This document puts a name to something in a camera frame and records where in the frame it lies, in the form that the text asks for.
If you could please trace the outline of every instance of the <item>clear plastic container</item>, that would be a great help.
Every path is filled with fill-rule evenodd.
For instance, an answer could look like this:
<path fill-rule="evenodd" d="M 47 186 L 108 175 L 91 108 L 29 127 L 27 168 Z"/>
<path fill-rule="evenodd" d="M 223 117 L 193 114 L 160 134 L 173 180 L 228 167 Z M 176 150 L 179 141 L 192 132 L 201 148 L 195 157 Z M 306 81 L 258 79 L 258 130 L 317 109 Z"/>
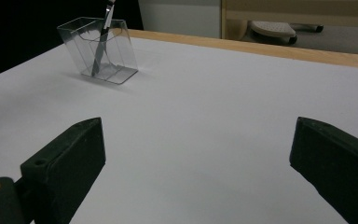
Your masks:
<path fill-rule="evenodd" d="M 80 74 L 122 84 L 138 72 L 127 24 L 112 20 L 101 35 L 103 19 L 81 17 L 57 27 Z"/>

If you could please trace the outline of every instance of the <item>white tabletop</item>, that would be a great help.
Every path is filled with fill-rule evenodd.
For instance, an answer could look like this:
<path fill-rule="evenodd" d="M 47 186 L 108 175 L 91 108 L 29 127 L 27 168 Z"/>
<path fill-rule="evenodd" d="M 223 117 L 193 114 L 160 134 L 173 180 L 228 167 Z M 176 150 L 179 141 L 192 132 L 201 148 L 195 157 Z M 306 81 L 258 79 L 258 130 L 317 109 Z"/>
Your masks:
<path fill-rule="evenodd" d="M 358 68 L 132 44 L 121 86 L 79 75 L 65 46 L 0 74 L 0 176 L 101 117 L 107 162 L 72 223 L 345 223 L 289 153 L 299 116 L 358 137 Z"/>

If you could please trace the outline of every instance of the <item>gray wall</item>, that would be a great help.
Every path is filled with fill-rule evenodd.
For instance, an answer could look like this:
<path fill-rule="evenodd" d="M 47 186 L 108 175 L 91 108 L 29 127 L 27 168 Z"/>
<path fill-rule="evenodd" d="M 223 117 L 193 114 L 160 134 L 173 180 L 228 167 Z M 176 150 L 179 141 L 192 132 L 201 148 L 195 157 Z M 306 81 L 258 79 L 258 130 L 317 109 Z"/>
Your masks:
<path fill-rule="evenodd" d="M 145 30 L 220 37 L 220 0 L 139 0 Z"/>

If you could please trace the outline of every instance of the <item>table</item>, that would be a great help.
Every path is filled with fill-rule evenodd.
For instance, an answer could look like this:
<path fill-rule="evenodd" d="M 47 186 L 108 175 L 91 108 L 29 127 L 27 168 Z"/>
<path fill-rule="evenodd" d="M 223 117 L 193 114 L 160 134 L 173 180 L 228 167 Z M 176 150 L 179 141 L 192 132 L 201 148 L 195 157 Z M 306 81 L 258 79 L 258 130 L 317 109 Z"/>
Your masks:
<path fill-rule="evenodd" d="M 221 36 L 240 39 L 247 21 L 358 26 L 358 0 L 222 0 Z"/>
<path fill-rule="evenodd" d="M 358 67 L 131 36 L 140 72 L 121 86 L 79 75 L 65 46 L 0 74 L 0 176 L 101 117 L 107 163 L 72 223 L 345 223 L 289 153 L 299 116 L 358 137 Z"/>

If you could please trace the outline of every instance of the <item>wooden table edge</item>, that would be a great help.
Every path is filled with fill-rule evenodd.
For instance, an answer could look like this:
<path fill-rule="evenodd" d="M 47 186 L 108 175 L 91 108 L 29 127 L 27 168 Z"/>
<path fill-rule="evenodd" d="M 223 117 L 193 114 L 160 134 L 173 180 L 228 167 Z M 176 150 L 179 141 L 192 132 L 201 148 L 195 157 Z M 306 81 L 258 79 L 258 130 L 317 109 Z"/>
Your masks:
<path fill-rule="evenodd" d="M 228 49 L 315 63 L 329 63 L 358 67 L 358 54 L 332 52 L 317 49 L 298 49 L 210 37 L 174 35 L 139 30 L 130 30 L 130 37 L 159 40 L 179 44 L 188 44 L 216 49 Z"/>

